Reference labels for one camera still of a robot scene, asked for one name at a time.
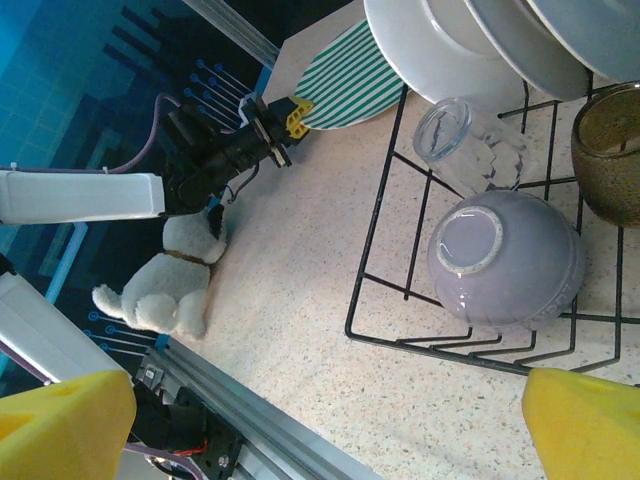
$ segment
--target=clear drinking glass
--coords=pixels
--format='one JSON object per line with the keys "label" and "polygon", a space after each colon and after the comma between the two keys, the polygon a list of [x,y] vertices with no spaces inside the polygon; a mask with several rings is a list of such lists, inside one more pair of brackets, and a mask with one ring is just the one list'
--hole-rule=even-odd
{"label": "clear drinking glass", "polygon": [[438,102],[418,124],[413,148],[460,195],[513,190],[535,166],[529,140],[461,98]]}

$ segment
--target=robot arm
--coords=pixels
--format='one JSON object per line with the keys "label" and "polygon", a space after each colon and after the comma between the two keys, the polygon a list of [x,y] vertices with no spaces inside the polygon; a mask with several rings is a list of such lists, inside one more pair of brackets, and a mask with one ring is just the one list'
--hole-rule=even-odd
{"label": "robot arm", "polygon": [[270,157],[290,166],[285,147],[308,133],[299,120],[311,104],[294,97],[267,108],[247,98],[248,124],[223,135],[209,118],[183,105],[160,121],[165,172],[31,173],[0,171],[0,222],[5,225],[125,220],[195,213],[240,173]]}

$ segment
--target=black wire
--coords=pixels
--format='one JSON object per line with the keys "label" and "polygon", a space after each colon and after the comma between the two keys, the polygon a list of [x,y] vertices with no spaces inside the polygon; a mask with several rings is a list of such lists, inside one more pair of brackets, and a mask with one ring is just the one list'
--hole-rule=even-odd
{"label": "black wire", "polygon": [[227,203],[229,205],[231,205],[233,202],[235,202],[237,200],[238,194],[240,193],[240,190],[242,190],[244,187],[246,187],[251,180],[256,178],[256,176],[258,175],[259,171],[260,171],[260,162],[256,163],[256,166],[253,167],[253,172],[251,172],[251,175],[249,175],[249,178],[247,178],[244,182],[242,182],[242,184],[238,187],[238,189],[235,191],[235,193],[233,192],[233,190],[231,190],[231,187],[229,185],[225,185],[225,188],[229,189],[229,192],[231,192],[231,198],[229,200],[227,200]]}
{"label": "black wire", "polygon": [[162,465],[157,458],[147,457],[147,462],[156,467],[162,473],[166,473],[167,475],[171,475],[174,478],[179,478],[181,480],[194,480],[193,475],[189,472],[183,472],[182,470],[174,470],[172,468],[167,468]]}

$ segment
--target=brown mug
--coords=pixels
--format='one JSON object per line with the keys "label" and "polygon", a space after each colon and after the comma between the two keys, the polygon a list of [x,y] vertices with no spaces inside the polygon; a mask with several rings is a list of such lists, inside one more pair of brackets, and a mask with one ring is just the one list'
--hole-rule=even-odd
{"label": "brown mug", "polygon": [[571,158],[587,205],[603,220],[640,227],[640,81],[595,96],[578,113]]}

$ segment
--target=stuffed animal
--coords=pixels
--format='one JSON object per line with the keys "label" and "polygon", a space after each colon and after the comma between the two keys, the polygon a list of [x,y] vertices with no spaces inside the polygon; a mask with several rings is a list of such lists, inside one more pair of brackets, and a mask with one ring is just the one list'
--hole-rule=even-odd
{"label": "stuffed animal", "polygon": [[134,329],[202,337],[210,266],[227,245],[223,211],[218,205],[168,219],[162,232],[165,251],[138,270],[121,295],[102,285],[93,290],[93,302]]}

